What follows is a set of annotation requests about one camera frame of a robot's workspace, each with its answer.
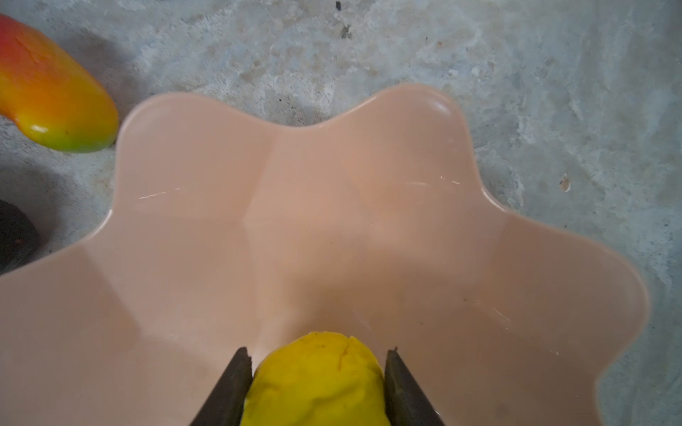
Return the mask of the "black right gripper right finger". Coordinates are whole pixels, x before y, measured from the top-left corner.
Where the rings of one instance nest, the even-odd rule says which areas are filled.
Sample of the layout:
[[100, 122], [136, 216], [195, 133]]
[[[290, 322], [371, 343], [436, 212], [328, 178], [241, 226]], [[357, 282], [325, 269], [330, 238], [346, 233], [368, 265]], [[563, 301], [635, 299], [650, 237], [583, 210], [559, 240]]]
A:
[[385, 411], [392, 426], [444, 426], [397, 349], [385, 360]]

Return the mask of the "black fake avocado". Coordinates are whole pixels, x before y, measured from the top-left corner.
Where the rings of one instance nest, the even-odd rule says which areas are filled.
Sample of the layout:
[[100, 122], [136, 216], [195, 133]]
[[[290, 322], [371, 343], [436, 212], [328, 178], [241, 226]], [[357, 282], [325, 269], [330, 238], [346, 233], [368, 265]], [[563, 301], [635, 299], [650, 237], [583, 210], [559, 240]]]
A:
[[36, 250], [39, 234], [29, 218], [9, 202], [1, 202], [1, 273], [22, 266]]

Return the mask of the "yellow fake lemon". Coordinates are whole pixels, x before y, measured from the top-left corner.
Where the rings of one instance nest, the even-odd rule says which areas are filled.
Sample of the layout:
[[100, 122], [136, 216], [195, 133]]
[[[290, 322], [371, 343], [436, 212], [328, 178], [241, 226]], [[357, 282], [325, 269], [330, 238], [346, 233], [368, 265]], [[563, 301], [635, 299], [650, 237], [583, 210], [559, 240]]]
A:
[[355, 337], [313, 332], [255, 371], [242, 425], [388, 425], [384, 373]]

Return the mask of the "large red yellow fake mango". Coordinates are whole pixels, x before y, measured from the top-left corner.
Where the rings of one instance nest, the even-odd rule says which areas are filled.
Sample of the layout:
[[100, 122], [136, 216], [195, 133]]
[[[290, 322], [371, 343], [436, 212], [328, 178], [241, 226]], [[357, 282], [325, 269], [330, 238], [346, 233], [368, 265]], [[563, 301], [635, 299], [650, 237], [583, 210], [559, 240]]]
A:
[[69, 153], [108, 148], [119, 129], [105, 88], [45, 34], [5, 14], [1, 115], [37, 144]]

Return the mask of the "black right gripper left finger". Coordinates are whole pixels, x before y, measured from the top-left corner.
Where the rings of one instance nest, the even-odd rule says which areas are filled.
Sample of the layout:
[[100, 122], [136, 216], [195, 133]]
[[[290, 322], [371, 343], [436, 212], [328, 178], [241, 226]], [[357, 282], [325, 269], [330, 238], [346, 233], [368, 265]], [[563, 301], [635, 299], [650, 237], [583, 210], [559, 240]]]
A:
[[239, 348], [202, 404], [190, 426], [239, 426], [253, 382], [252, 360], [246, 347]]

